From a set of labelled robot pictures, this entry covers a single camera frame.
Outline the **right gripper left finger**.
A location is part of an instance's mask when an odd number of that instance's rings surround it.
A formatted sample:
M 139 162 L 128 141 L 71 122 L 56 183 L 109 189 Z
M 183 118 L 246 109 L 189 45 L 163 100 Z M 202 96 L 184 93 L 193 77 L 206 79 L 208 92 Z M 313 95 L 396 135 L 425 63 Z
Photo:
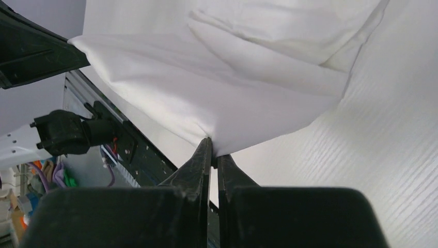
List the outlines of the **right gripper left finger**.
M 207 247 L 212 141 L 157 186 L 44 196 L 20 247 Z

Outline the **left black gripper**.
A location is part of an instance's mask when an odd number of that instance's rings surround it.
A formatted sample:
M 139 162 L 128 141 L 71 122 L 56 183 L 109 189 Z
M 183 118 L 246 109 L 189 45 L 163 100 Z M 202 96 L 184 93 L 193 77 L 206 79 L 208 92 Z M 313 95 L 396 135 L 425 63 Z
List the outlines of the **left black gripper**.
M 68 40 L 1 2 L 1 88 L 31 84 L 89 66 Z

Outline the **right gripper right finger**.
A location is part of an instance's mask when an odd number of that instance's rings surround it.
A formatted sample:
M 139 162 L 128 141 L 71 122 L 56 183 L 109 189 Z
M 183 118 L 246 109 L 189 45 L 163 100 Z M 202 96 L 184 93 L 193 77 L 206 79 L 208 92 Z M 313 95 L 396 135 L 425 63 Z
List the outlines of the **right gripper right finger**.
M 221 247 L 388 247 L 360 191 L 262 187 L 229 155 L 217 170 Z

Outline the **white printed t shirt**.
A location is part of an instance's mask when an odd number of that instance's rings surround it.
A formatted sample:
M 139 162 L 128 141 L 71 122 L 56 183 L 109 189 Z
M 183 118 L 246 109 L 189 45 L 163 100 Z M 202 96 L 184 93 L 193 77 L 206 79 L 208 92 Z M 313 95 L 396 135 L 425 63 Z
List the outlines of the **white printed t shirt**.
M 114 93 L 217 156 L 300 130 L 343 98 L 387 1 L 201 1 L 167 34 L 82 35 Z

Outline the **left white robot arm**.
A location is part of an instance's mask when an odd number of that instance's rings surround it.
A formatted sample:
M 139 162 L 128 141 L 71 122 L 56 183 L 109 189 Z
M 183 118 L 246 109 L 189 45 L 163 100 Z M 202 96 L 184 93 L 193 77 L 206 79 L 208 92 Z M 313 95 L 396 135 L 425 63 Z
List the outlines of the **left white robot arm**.
M 88 66 L 67 39 L 1 3 L 1 89 L 20 87 Z M 63 154 L 85 154 L 115 137 L 115 124 L 90 104 L 86 118 L 54 110 L 1 137 L 1 168 Z

